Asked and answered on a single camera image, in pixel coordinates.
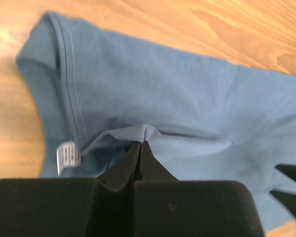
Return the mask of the blue-grey t shirt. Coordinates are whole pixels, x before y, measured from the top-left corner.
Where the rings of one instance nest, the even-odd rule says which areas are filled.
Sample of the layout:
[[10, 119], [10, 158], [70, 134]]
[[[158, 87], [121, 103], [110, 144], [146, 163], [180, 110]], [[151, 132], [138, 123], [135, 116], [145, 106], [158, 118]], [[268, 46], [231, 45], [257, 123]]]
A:
[[[133, 142], [148, 141], [180, 180], [235, 180], [252, 193], [264, 230], [292, 220], [269, 192], [296, 192], [275, 166], [296, 164], [296, 76], [231, 64], [45, 13], [16, 65], [46, 140], [41, 176], [99, 176]], [[73, 141], [78, 167], [58, 176]]]

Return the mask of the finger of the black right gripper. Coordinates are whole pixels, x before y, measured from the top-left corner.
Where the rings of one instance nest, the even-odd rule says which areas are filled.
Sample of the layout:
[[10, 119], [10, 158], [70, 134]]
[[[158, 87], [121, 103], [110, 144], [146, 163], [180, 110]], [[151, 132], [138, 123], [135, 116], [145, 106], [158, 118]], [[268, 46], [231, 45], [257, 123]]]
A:
[[278, 190], [272, 190], [271, 195], [282, 203], [287, 210], [296, 218], [296, 195]]
[[276, 165], [275, 168], [296, 182], [296, 165], [295, 164], [281, 163]]

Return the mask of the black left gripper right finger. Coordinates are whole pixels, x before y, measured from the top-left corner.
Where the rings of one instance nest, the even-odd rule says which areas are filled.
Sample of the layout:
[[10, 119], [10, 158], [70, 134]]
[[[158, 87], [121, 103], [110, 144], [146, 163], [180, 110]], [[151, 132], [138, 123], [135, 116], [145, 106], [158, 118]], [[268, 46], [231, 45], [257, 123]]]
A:
[[261, 237], [249, 190], [235, 181], [179, 181], [154, 157], [148, 142], [134, 183], [136, 237]]

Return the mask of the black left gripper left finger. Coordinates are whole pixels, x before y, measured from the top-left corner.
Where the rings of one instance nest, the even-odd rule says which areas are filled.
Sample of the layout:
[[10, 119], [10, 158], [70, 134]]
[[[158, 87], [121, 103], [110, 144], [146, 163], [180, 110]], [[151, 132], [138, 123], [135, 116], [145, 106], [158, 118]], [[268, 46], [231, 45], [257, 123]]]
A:
[[141, 145], [97, 178], [0, 179], [0, 237], [128, 237]]

